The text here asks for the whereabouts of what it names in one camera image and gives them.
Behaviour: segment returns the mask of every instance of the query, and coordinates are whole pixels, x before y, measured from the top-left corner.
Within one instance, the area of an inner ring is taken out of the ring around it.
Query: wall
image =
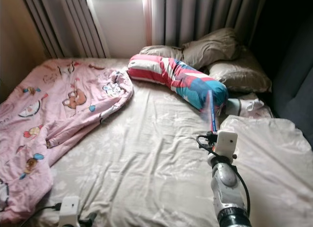
[[[146,46],[142,0],[92,0],[92,3],[111,58],[130,58]]]
[[[38,64],[44,46],[23,0],[0,0],[0,102]]]

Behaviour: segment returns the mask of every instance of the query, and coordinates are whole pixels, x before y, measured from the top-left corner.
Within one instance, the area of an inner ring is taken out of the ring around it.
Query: pillow
[[[245,46],[237,60],[215,62],[204,73],[222,82],[231,91],[271,92],[271,80]]]
[[[170,47],[164,45],[155,45],[144,47],[139,54],[147,54],[162,57],[171,57],[182,61],[182,49],[178,47]]]
[[[209,90],[217,109],[228,98],[224,84],[174,58],[137,54],[130,59],[128,74],[132,79],[165,84],[198,110],[205,107]]]
[[[218,60],[233,60],[240,54],[239,41],[232,28],[216,30],[182,47],[183,61],[195,69]]]

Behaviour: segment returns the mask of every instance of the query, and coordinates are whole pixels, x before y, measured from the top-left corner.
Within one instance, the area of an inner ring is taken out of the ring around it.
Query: striped pillow
[[[128,74],[132,79],[166,85],[198,110],[205,107],[209,90],[215,108],[221,108],[228,98],[224,84],[174,58],[137,54],[130,59]]]

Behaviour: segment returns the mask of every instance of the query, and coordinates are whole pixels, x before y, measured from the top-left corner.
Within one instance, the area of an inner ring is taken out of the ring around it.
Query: black cable
[[[217,153],[215,153],[211,147],[208,147],[204,144],[202,144],[199,140],[199,138],[205,138],[205,139],[208,139],[207,136],[204,136],[204,135],[199,135],[197,136],[196,138],[196,141],[197,143],[199,144],[199,147],[207,150],[210,153],[212,153],[213,155],[217,156],[217,157],[221,157],[220,155],[218,155]],[[226,163],[228,164],[228,166],[230,166],[230,168],[234,171],[234,173],[237,175],[237,177],[239,178],[241,184],[243,184],[243,187],[245,189],[245,193],[246,193],[246,202],[247,202],[247,208],[246,208],[246,211],[247,211],[247,214],[248,214],[248,217],[250,217],[250,195],[249,195],[249,191],[248,191],[248,188],[246,186],[246,183],[244,182],[244,179],[240,176],[240,174],[238,173],[238,171],[235,169],[235,167],[233,165],[231,165],[229,162]]]
[[[61,208],[61,203],[58,203],[58,204],[56,204],[56,205],[54,205],[54,206],[44,206],[44,207],[42,207],[42,208],[39,208],[39,209],[36,210],[27,220],[25,220],[25,221],[21,224],[20,227],[24,227],[25,224],[26,224],[31,218],[33,218],[36,214],[38,214],[39,212],[41,212],[41,211],[44,210],[44,209],[49,209],[49,208],[55,209],[56,211],[59,211],[60,208]]]

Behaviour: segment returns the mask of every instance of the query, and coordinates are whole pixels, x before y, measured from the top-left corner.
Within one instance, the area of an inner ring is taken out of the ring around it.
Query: gray headboard
[[[313,147],[313,16],[299,28],[273,79],[271,108],[294,122]]]

